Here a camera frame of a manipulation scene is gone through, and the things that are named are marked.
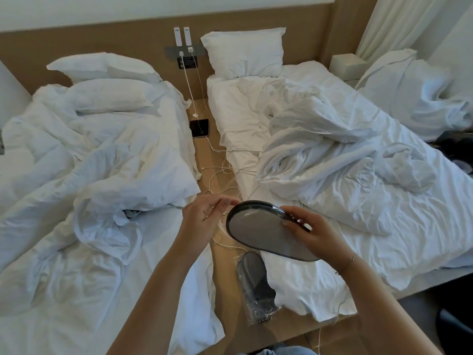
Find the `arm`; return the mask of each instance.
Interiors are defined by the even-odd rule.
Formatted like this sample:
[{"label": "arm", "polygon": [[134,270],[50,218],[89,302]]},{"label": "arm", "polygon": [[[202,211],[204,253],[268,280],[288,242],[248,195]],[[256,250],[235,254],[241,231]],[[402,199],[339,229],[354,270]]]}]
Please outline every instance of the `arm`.
[{"label": "arm", "polygon": [[322,216],[298,207],[281,208],[312,227],[308,233],[292,222],[283,222],[314,255],[342,276],[352,293],[363,331],[373,342],[387,354],[441,355],[368,263],[354,255]]},{"label": "arm", "polygon": [[187,273],[209,244],[223,212],[238,202],[226,195],[201,195],[183,209],[174,243],[151,274],[107,355],[168,353]]}]

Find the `forearm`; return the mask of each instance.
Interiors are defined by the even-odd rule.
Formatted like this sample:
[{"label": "forearm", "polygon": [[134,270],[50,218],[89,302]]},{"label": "forearm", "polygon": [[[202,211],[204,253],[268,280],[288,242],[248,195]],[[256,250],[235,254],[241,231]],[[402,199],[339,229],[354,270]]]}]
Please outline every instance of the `forearm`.
[{"label": "forearm", "polygon": [[363,331],[386,354],[441,354],[363,259],[356,257],[342,277],[352,293]]},{"label": "forearm", "polygon": [[171,247],[151,274],[107,355],[168,353],[181,287],[193,260]]}]

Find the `white wall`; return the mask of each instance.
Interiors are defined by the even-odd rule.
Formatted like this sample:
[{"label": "white wall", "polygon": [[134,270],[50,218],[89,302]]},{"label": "white wall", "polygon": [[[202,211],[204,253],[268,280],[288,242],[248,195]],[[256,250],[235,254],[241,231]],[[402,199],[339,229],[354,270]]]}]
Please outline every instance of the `white wall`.
[{"label": "white wall", "polygon": [[0,0],[0,31],[334,0]]},{"label": "white wall", "polygon": [[448,66],[455,80],[445,96],[473,97],[473,0],[450,0],[412,47],[431,65]]},{"label": "white wall", "polygon": [[0,129],[9,119],[23,113],[30,102],[30,94],[0,62]]}]

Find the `jeans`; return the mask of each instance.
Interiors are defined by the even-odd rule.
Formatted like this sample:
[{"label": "jeans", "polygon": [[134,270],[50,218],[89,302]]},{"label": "jeans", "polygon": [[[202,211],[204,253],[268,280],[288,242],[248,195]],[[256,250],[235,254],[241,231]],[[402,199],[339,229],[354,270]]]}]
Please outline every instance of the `jeans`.
[{"label": "jeans", "polygon": [[306,347],[302,346],[288,346],[288,347],[280,347],[279,349],[272,351],[265,349],[260,352],[258,355],[317,355],[311,349],[307,349]]}]

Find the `hand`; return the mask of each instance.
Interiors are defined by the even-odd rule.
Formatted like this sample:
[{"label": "hand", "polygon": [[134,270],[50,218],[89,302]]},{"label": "hand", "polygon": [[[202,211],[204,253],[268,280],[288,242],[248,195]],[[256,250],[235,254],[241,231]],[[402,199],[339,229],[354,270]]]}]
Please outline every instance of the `hand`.
[{"label": "hand", "polygon": [[306,223],[312,227],[308,233],[291,221],[283,221],[282,223],[309,248],[312,254],[327,262],[337,272],[346,267],[354,252],[345,239],[338,235],[321,215],[299,207],[283,206],[281,209],[297,220],[303,220],[303,224]]},{"label": "hand", "polygon": [[222,214],[240,200],[229,195],[199,195],[182,209],[183,220],[172,250],[193,259],[199,257],[215,233]]}]

